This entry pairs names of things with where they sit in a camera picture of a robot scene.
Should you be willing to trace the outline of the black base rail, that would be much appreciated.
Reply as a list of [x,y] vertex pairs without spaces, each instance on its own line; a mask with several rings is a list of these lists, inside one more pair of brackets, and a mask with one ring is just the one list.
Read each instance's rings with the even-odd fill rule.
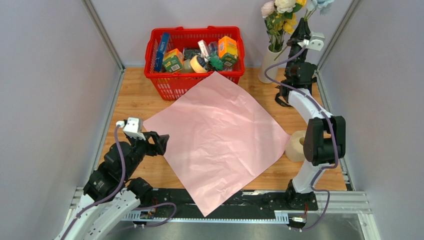
[[224,203],[220,204],[207,216],[203,216],[186,189],[158,188],[148,192],[139,207],[150,207],[156,204],[174,203],[175,219],[225,219],[225,220],[267,220],[275,217],[275,211],[318,210],[317,199],[313,193],[292,197],[284,191],[240,190]]

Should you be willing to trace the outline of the green plastic item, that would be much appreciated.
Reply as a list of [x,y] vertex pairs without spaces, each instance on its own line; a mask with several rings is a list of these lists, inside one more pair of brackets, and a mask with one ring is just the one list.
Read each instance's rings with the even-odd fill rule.
[[217,72],[221,72],[224,70],[224,63],[221,61],[221,59],[217,55],[210,56],[209,64]]

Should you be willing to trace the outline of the black printed ribbon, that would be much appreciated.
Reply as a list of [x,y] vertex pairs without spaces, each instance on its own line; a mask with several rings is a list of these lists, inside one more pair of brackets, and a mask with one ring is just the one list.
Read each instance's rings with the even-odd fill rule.
[[292,107],[289,104],[289,93],[293,90],[291,88],[287,88],[283,85],[288,85],[290,87],[293,87],[294,89],[305,89],[308,94],[312,94],[312,86],[314,83],[317,82],[317,77],[313,76],[311,79],[308,79],[305,83],[296,83],[291,78],[285,79],[278,82],[278,86],[276,87],[279,89],[279,92],[275,95],[275,101],[283,106],[283,107]]

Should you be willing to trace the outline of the beige cylindrical vase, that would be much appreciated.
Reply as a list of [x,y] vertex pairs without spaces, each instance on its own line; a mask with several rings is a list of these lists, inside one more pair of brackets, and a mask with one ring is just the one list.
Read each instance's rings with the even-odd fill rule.
[[265,51],[261,66],[260,66],[260,70],[258,72],[258,79],[260,82],[264,83],[264,84],[271,84],[273,83],[273,81],[269,80],[266,75],[265,75],[265,71],[267,68],[269,68],[270,66],[278,63],[280,61],[281,58],[281,53],[282,51],[279,52],[274,52],[271,51],[270,48],[268,48]]

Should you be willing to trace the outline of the blue box in basket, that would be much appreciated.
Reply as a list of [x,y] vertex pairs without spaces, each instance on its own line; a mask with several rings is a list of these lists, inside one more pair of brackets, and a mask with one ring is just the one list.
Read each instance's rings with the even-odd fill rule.
[[156,50],[156,57],[154,60],[154,70],[156,72],[160,72],[162,70],[163,59],[165,53],[167,52],[169,38],[170,34],[168,32],[164,32],[161,35],[161,39]]

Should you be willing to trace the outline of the purple pink wrapping paper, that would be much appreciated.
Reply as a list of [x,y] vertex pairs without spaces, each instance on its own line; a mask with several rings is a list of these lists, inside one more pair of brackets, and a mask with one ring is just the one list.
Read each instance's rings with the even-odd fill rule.
[[169,135],[164,158],[205,217],[273,165],[290,138],[247,91],[218,72],[143,125]]

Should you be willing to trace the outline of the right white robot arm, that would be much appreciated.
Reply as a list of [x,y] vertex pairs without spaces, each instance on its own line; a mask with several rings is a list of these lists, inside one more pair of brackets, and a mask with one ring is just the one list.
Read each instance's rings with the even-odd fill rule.
[[308,50],[320,51],[324,39],[323,34],[312,32],[302,17],[287,42],[290,51],[279,95],[307,124],[302,146],[304,161],[298,174],[290,180],[285,195],[286,205],[294,210],[312,201],[319,178],[325,170],[336,168],[346,153],[346,120],[322,108],[312,97],[317,66],[307,62],[307,53]]

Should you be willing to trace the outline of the blue flower stem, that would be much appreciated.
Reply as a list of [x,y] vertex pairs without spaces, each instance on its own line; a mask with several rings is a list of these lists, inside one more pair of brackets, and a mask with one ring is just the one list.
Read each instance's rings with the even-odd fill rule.
[[306,21],[313,15],[314,12],[319,10],[319,13],[321,15],[325,15],[329,12],[331,5],[333,1],[332,0],[307,0],[306,5],[303,8],[306,8],[305,15],[302,17]]

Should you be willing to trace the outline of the yellow flower stem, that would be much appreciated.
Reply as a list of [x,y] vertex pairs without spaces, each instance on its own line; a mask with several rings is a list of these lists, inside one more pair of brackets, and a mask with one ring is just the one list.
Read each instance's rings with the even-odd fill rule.
[[306,0],[274,0],[275,19],[273,20],[274,29],[276,30],[274,50],[280,52],[283,49],[285,35],[291,35],[297,24],[296,12],[301,10]]

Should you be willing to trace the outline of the masking tape roll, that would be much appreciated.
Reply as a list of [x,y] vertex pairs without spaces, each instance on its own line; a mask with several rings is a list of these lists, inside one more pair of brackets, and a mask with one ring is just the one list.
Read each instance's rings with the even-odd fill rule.
[[190,60],[190,66],[192,68],[192,70],[195,73],[198,74],[203,74],[203,73],[207,73],[207,63],[204,60],[203,57],[201,57],[200,55],[195,55],[191,60]]

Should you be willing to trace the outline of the pink white flower stem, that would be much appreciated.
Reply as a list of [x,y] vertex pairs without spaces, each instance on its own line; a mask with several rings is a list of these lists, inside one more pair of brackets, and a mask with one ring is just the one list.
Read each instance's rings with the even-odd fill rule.
[[261,14],[269,38],[268,49],[274,53],[281,52],[285,35],[283,14],[277,11],[274,0],[266,2],[261,7]]

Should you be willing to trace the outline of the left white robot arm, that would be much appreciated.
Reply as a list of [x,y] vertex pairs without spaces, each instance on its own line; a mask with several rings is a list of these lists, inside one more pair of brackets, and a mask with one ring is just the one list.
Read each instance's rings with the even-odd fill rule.
[[141,177],[131,179],[145,156],[164,155],[169,135],[155,131],[124,132],[128,141],[119,141],[104,155],[104,161],[89,177],[75,212],[58,240],[100,240],[136,207],[156,209],[152,186]]

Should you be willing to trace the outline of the white packet in basket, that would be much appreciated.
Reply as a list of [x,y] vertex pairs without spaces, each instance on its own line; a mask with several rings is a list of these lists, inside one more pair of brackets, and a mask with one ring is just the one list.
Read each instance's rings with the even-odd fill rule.
[[199,46],[202,57],[205,59],[209,59],[211,56],[211,52],[207,43],[204,40],[199,40],[197,44]]

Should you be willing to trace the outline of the green yellow box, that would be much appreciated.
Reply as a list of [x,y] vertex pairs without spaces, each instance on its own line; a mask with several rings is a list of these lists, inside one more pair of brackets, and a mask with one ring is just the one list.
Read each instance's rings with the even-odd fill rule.
[[162,59],[162,66],[168,73],[179,72],[183,69],[184,56],[182,52],[175,48],[167,52]]

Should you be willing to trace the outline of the orange green box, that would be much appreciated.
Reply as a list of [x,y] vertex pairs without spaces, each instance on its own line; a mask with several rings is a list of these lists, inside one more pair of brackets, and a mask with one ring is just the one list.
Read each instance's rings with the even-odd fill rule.
[[218,41],[218,56],[226,67],[232,67],[239,60],[237,41],[222,37]]

